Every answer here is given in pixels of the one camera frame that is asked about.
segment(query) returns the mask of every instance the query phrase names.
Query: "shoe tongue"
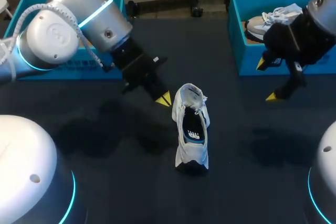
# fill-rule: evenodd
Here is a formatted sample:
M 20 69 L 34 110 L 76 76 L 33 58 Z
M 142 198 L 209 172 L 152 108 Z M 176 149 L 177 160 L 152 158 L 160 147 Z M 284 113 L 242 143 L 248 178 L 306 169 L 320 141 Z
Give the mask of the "shoe tongue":
M 181 90 L 182 103 L 186 107 L 199 110 L 203 104 L 203 95 L 200 89 L 194 86 L 187 86 Z
M 278 12 L 282 13 L 282 14 L 289 14 L 292 12 L 301 12 L 302 8 L 300 6 L 298 6 L 297 4 L 291 4 L 287 7 L 284 7 L 282 9 L 280 9 Z

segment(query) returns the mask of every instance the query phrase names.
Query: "dark tabletop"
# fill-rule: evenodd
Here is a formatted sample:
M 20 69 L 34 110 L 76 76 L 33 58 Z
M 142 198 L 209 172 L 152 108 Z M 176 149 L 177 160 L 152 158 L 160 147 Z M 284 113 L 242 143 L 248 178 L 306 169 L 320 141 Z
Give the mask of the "dark tabletop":
M 175 170 L 171 107 L 120 82 L 17 82 L 0 88 L 0 113 L 40 124 L 64 153 L 89 223 L 303 223 L 308 169 L 336 119 L 335 76 L 309 76 L 289 102 L 266 104 L 286 77 L 237 75 L 226 19 L 140 19 L 134 36 L 167 56 L 162 79 L 208 97 L 209 172 Z

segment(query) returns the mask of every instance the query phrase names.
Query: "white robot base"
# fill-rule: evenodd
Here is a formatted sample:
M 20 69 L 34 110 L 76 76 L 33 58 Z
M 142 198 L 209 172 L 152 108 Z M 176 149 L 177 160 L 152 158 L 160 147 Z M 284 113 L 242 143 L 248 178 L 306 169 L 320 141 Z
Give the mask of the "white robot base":
M 11 115 L 0 115 L 0 132 L 0 223 L 86 223 L 75 176 L 50 135 Z
M 305 213 L 307 224 L 336 223 L 336 122 L 325 132 L 309 170 Z

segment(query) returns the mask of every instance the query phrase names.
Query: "blue bin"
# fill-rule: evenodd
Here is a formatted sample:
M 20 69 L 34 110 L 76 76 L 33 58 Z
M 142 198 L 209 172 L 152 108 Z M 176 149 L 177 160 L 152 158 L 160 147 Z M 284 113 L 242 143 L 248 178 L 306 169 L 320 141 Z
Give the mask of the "blue bin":
M 242 22 L 260 16 L 262 12 L 273 12 L 277 7 L 285 7 L 296 3 L 305 7 L 309 0 L 231 0 L 228 20 L 228 33 L 233 48 L 236 66 L 240 76 L 289 74 L 283 62 L 278 68 L 258 71 L 256 67 L 266 50 L 264 44 L 248 44 Z M 333 47 L 321 60 L 304 68 L 305 74 L 336 73 L 336 47 Z
M 113 0 L 114 3 L 120 7 L 123 15 L 126 17 L 126 9 L 124 0 Z M 21 0 L 12 21 L 7 28 L 5 38 L 10 37 L 15 29 L 16 23 L 20 17 L 20 15 L 30 6 L 35 4 L 46 3 L 47 0 Z M 38 13 L 38 10 L 31 13 L 22 26 L 22 30 L 24 30 L 27 25 L 33 20 L 35 15 Z M 112 57 L 109 54 L 100 55 L 97 50 L 92 47 L 91 48 L 95 54 L 101 58 L 104 63 L 111 64 Z M 67 63 L 60 65 L 58 68 L 53 69 L 51 71 L 47 71 L 45 74 L 39 76 L 31 76 L 21 78 L 21 80 L 115 80 L 122 79 L 121 72 L 114 68 L 108 73 L 105 73 L 100 66 L 92 59 L 91 56 L 86 52 L 84 47 L 80 47 L 77 53 L 69 60 Z

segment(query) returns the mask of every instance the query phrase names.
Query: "sneaker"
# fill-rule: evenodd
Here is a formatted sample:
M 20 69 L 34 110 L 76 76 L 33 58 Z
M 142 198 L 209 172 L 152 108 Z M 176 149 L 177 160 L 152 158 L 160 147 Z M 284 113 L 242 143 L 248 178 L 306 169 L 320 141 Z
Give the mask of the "sneaker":
M 193 84 L 183 85 L 176 93 L 172 119 L 177 123 L 179 146 L 175 167 L 197 163 L 209 169 L 207 128 L 210 125 L 205 105 L 207 97 Z
M 302 13 L 301 7 L 292 4 L 287 7 L 275 8 L 272 13 L 263 13 L 262 16 L 251 18 L 245 23 L 246 37 L 262 43 L 264 34 L 274 23 L 289 25 Z

